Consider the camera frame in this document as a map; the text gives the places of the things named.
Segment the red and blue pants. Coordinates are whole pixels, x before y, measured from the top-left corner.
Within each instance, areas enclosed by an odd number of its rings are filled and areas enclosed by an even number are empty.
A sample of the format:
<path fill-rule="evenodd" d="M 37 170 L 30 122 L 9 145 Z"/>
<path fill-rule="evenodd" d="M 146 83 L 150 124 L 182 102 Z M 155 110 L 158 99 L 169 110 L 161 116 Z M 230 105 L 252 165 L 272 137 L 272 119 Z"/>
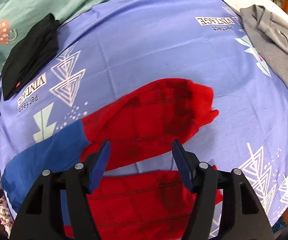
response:
<path fill-rule="evenodd" d="M 87 195 L 102 239 L 179 239 L 195 196 L 161 155 L 187 142 L 219 114 L 213 90 L 187 79 L 161 79 L 119 98 L 17 154 L 2 175 L 14 211 L 45 169 L 65 171 L 109 141 L 104 176 Z"/>

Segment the black folded garment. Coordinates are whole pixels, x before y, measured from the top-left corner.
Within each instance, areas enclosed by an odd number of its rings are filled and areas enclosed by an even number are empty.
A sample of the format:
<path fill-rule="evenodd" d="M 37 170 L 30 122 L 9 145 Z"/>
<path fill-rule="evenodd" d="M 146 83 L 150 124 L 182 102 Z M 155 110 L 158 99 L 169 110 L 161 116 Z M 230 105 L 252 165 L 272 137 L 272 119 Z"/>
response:
<path fill-rule="evenodd" d="M 5 101 L 17 94 L 53 59 L 58 51 L 57 29 L 60 22 L 47 14 L 11 50 L 1 72 Z"/>

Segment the grey garment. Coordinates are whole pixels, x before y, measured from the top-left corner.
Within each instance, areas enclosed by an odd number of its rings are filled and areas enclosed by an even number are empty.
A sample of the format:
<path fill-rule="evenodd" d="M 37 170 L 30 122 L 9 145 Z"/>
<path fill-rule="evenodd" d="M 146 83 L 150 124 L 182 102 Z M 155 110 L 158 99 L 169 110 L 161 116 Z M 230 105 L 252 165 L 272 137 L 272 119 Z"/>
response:
<path fill-rule="evenodd" d="M 258 5 L 240 9 L 240 16 L 254 47 L 288 88 L 288 23 Z"/>

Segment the blue printed bed sheet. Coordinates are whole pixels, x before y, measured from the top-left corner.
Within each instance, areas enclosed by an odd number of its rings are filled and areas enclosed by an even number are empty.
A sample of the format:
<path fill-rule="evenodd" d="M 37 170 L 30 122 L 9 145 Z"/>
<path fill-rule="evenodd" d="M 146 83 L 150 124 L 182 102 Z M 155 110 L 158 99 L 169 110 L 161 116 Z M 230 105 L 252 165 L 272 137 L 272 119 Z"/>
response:
<path fill-rule="evenodd" d="M 271 224 L 288 207 L 288 88 L 223 0 L 115 0 L 58 31 L 59 51 L 0 102 L 0 168 L 19 153 L 161 79 L 213 90 L 219 112 L 185 150 L 240 168 Z"/>

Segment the white pillow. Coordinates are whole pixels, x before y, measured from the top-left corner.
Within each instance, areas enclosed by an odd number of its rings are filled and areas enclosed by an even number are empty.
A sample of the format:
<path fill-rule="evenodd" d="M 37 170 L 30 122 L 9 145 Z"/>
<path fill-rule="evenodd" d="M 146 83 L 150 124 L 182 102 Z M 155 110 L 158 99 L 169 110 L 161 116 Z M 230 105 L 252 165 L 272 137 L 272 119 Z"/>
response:
<path fill-rule="evenodd" d="M 241 8 L 248 8 L 252 5 L 258 5 L 261 7 L 265 7 L 270 12 L 282 11 L 282 9 L 273 3 L 271 0 L 223 0 L 229 7 L 231 7 L 234 11 L 239 12 Z"/>

